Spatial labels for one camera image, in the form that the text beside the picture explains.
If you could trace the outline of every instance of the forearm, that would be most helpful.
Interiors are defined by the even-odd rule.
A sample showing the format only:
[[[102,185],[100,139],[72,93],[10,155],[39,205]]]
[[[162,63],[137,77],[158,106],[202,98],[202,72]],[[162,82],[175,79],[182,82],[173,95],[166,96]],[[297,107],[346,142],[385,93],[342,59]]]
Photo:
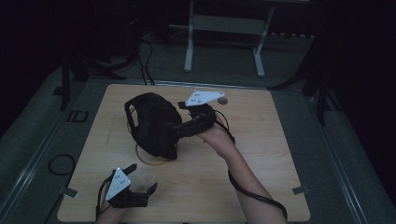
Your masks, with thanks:
[[[250,170],[239,150],[233,148],[229,152],[224,156],[224,160],[235,182],[242,189],[272,199],[259,179]],[[250,198],[238,190],[236,195],[248,223],[287,223],[279,208]]]

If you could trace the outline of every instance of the gray floor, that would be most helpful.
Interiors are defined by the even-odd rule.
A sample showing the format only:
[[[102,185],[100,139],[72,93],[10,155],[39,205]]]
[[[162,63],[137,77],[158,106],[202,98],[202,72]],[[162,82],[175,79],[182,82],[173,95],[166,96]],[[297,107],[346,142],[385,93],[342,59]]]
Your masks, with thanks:
[[[263,89],[295,74],[312,39],[271,35],[266,38],[262,60],[266,77],[257,78],[251,49],[196,45],[190,73],[183,71],[186,46],[153,44],[148,70],[157,85],[225,85]],[[141,56],[149,55],[143,44]],[[117,83],[140,83],[136,65]],[[51,74],[20,117],[0,140],[2,223],[44,223],[57,202],[56,190],[68,176],[48,171],[50,160],[70,154],[78,160],[106,86],[116,83],[92,76],[88,83],[72,82],[72,101],[60,111],[61,98],[52,95],[61,84],[60,70]],[[326,126],[318,125],[315,97],[300,93],[304,82],[273,91],[284,129],[311,212],[306,223],[396,223],[395,208],[380,185],[346,115],[325,112]],[[71,110],[89,112],[87,122],[67,122]],[[60,159],[53,167],[70,170],[71,162]],[[49,217],[56,219],[57,206]]]

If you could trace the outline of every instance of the wooden board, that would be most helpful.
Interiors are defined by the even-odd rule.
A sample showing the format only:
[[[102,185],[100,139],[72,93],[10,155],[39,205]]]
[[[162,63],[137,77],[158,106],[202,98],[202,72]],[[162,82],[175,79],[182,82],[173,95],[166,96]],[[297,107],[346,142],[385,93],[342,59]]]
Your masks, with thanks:
[[[285,205],[289,221],[307,221],[310,213],[305,197],[292,191],[301,184],[269,91],[119,84],[106,90],[69,185],[78,196],[64,198],[58,218],[63,222],[94,221],[97,194],[104,179],[113,169],[136,163],[137,170],[129,175],[131,190],[145,192],[156,182],[158,188],[149,198],[148,207],[129,209],[123,221],[246,221],[225,162],[200,138],[180,139],[177,160],[161,166],[146,165],[136,157],[124,103],[139,94],[156,92],[177,108],[177,102],[186,101],[194,90],[225,92],[227,105],[216,101],[209,104],[225,115],[237,147],[274,199]],[[183,121],[191,119],[188,111],[178,112]],[[141,148],[139,155],[146,161],[163,160]]]

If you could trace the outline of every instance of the dark background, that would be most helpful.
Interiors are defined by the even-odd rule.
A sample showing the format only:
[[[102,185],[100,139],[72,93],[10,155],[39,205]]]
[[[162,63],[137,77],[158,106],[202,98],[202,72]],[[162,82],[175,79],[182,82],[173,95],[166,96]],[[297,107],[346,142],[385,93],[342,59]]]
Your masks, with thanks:
[[[0,2],[0,135],[21,113],[43,80],[61,65],[70,43],[92,57],[105,58],[111,49],[120,49],[106,33],[114,34],[118,30],[122,34],[125,29],[122,18],[126,14],[111,7],[112,2],[127,1]],[[188,23],[188,2],[146,1],[131,9],[132,18],[128,20],[142,19],[166,37],[167,24]],[[395,203],[396,3],[350,0],[340,1],[348,7],[329,7],[325,4],[334,1],[311,2],[317,6],[279,5],[270,32],[317,37],[318,48],[309,53],[319,58],[319,64],[317,61],[308,64],[330,64],[330,87]],[[112,8],[113,14],[101,11],[104,8]],[[201,10],[210,13],[210,8]],[[224,12],[237,14],[232,8]],[[111,20],[117,24],[113,31],[108,30]]]

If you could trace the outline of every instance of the hand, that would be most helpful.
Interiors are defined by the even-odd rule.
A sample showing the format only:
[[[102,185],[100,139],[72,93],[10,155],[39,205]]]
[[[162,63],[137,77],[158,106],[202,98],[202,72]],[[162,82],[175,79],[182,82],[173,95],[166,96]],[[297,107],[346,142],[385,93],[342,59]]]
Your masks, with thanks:
[[[223,124],[217,114],[216,117],[218,122]],[[219,126],[217,123],[215,123],[213,127],[206,132],[197,134],[197,136],[202,138],[204,142],[208,143],[211,147],[213,147],[213,149],[215,149],[218,155],[223,159],[225,159],[225,156],[228,155],[230,152],[237,150],[233,143],[233,140],[227,134],[227,131]]]

